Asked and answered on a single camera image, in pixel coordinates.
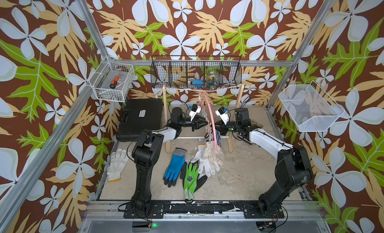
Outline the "pink clip hanger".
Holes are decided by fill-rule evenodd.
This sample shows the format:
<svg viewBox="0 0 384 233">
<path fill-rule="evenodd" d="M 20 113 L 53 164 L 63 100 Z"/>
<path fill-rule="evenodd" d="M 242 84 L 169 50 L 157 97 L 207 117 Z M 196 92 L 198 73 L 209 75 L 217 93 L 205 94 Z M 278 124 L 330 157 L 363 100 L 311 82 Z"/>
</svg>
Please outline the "pink clip hanger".
<svg viewBox="0 0 384 233">
<path fill-rule="evenodd" d="M 212 129 L 213 129 L 213 136 L 214 136 L 214 149 L 217 150 L 217 147 L 218 147 L 218 140 L 217 140 L 217 132 L 216 132 L 216 126 L 215 126 L 215 122 L 214 122 L 213 111 L 212 111 L 212 108 L 211 108 L 211 104 L 210 104 L 208 95 L 206 94 L 205 91 L 202 91 L 202 93 L 203 93 L 203 95 L 204 95 L 206 104 L 207 104 L 207 106 L 208 106 L 208 108 L 209 108 L 209 114 L 210 114 L 210 118 L 211 118 Z"/>
</svg>

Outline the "white cotton glove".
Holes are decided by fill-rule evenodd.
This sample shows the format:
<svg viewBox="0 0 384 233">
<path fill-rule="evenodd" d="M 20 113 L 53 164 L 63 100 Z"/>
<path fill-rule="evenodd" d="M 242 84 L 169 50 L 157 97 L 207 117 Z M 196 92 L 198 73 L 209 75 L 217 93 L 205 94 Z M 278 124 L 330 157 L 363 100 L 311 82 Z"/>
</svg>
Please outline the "white cotton glove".
<svg viewBox="0 0 384 233">
<path fill-rule="evenodd" d="M 210 177 L 212 174 L 209 161 L 208 159 L 203 159 L 205 149 L 206 145 L 199 145 L 198 151 L 195 157 L 191 160 L 191 163 L 198 163 L 198 173 Z"/>
</svg>

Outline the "green rubber glove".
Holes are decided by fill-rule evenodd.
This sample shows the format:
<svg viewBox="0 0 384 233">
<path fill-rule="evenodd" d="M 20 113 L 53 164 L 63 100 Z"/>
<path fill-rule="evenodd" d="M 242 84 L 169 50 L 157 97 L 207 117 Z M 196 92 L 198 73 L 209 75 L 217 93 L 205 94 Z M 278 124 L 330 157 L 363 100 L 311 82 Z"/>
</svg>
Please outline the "green rubber glove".
<svg viewBox="0 0 384 233">
<path fill-rule="evenodd" d="M 184 163 L 181 169 L 181 180 L 183 180 L 184 197 L 186 203 L 194 201 L 194 193 L 200 189 L 207 181 L 207 176 L 199 173 L 199 163 Z"/>
</svg>

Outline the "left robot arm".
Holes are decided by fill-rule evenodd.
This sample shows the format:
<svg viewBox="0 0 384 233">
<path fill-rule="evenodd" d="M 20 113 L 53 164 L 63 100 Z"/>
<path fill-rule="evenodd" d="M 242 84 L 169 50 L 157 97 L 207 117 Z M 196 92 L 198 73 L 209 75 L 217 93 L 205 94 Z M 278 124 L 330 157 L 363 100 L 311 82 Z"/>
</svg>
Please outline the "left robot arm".
<svg viewBox="0 0 384 233">
<path fill-rule="evenodd" d="M 135 193 L 127 210 L 132 211 L 139 218 L 153 215 L 151 180 L 152 171 L 157 163 L 164 142 L 179 137 L 183 127 L 190 127 L 192 131 L 207 126 L 205 118 L 199 116 L 200 107 L 190 107 L 190 116 L 185 117 L 181 108 L 172 109 L 171 118 L 165 128 L 155 131 L 143 130 L 132 152 L 133 161 L 137 169 Z M 186 151 L 176 148 L 169 167 L 166 169 L 164 180 L 168 187 L 174 186 L 178 178 L 183 181 L 185 201 L 194 200 L 193 194 L 206 182 L 208 177 L 198 172 L 199 163 L 186 163 Z"/>
</svg>

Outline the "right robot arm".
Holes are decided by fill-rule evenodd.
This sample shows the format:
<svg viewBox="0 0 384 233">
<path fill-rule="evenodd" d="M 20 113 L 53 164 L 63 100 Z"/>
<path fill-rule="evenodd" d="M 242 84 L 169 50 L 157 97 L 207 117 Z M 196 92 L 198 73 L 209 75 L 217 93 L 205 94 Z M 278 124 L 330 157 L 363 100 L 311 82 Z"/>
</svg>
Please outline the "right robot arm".
<svg viewBox="0 0 384 233">
<path fill-rule="evenodd" d="M 271 154 L 277 164 L 274 169 L 276 181 L 259 196 L 257 214 L 263 218 L 277 214 L 282 202 L 290 194 L 309 183 L 314 178 L 307 150 L 302 146 L 294 146 L 267 133 L 257 123 L 252 123 L 247 108 L 235 109 L 235 120 L 229 118 L 229 110 L 224 107 L 215 111 L 220 121 L 215 122 L 220 135 L 228 132 L 237 133 L 238 139 L 256 144 Z"/>
</svg>

